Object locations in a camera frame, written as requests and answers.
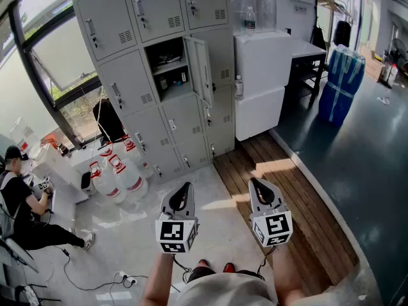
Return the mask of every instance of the open locker door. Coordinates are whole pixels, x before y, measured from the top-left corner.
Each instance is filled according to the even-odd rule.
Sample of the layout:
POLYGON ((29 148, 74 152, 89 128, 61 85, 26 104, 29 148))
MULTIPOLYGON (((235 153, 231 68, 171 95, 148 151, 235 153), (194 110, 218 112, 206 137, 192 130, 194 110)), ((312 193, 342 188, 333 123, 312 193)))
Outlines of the open locker door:
POLYGON ((190 36, 183 36, 183 41, 193 91, 204 103, 212 106, 214 96, 207 42, 190 36))

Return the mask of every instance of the black cap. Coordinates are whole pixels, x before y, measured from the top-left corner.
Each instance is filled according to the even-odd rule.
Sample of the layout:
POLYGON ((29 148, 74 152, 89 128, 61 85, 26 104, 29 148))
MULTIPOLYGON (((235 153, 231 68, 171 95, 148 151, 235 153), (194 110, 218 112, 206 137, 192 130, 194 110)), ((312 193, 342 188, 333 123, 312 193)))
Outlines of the black cap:
POLYGON ((15 145, 9 146, 7 148, 6 155, 4 156, 4 158, 5 158, 5 160, 7 160, 7 159, 22 159, 21 151, 15 145))

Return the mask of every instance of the blue wrapped package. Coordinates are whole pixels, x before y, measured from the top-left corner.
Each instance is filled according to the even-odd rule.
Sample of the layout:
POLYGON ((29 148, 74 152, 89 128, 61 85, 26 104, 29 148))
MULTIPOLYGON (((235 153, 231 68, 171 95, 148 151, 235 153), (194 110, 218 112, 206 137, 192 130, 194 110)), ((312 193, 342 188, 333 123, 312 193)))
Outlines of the blue wrapped package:
POLYGON ((364 77, 365 58, 339 46, 331 57, 328 81, 319 101, 319 116, 337 127, 346 118, 364 77))

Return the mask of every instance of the black t-shirt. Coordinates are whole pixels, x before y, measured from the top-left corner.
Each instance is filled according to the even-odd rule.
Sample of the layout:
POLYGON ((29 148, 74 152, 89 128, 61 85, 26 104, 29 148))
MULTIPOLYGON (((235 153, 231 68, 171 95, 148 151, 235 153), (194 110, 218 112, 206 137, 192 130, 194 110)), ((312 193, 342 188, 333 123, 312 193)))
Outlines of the black t-shirt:
MULTIPOLYGON (((5 171, 0 175, 0 182, 3 182, 3 178, 8 172, 5 171)), ((20 177, 11 178, 6 187, 1 190, 7 209, 10 215, 15 218, 14 230, 31 224, 31 207, 26 203, 26 198, 32 195, 32 193, 31 189, 20 177), (21 206, 16 216, 15 211, 20 204, 21 206)))

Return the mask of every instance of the gray floor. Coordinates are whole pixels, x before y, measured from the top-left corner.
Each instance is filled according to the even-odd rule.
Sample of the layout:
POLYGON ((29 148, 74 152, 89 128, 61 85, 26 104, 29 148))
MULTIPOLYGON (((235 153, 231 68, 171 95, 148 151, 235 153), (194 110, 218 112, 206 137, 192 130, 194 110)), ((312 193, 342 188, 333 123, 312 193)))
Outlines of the gray floor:
MULTIPOLYGON (((194 186, 196 215, 201 225, 190 253, 177 256, 177 260, 185 266, 194 267, 198 260, 206 258, 217 272, 222 271, 225 263, 232 261, 238 269, 256 271, 263 258, 262 252, 211 165, 160 186, 152 184, 148 195, 138 202, 133 203, 131 198, 127 198, 118 207, 106 198, 95 195, 79 204, 76 231, 94 231, 96 242, 89 252, 67 246, 71 254, 71 263, 67 266, 69 277, 81 287, 93 288, 110 282, 116 271, 122 270, 129 275, 149 275, 158 254, 154 221, 161 198, 177 182, 183 181, 190 181, 194 186)), ((24 275, 28 283, 35 284, 43 284, 51 278, 47 281, 45 295, 62 299, 63 305, 114 305, 108 294, 109 286, 84 292, 68 282, 62 270, 68 258, 59 249, 47 247, 31 254, 39 265, 40 274, 28 268, 23 273, 22 266, 15 265, 11 274, 13 283, 23 284, 24 275)), ((175 265, 173 284, 179 289, 184 285, 182 273, 175 265)), ((261 273, 267 282, 272 282, 272 270, 268 264, 261 273)), ((115 304, 137 305, 144 286, 145 279, 140 279, 131 289, 114 286, 112 294, 115 304)), ((170 305, 177 295, 172 289, 170 305)))
POLYGON ((384 304, 395 304, 408 290, 408 91, 364 78, 341 128, 317 117, 318 100, 308 102, 288 103, 274 130, 345 219, 384 304), (377 99, 385 96, 389 105, 377 99))

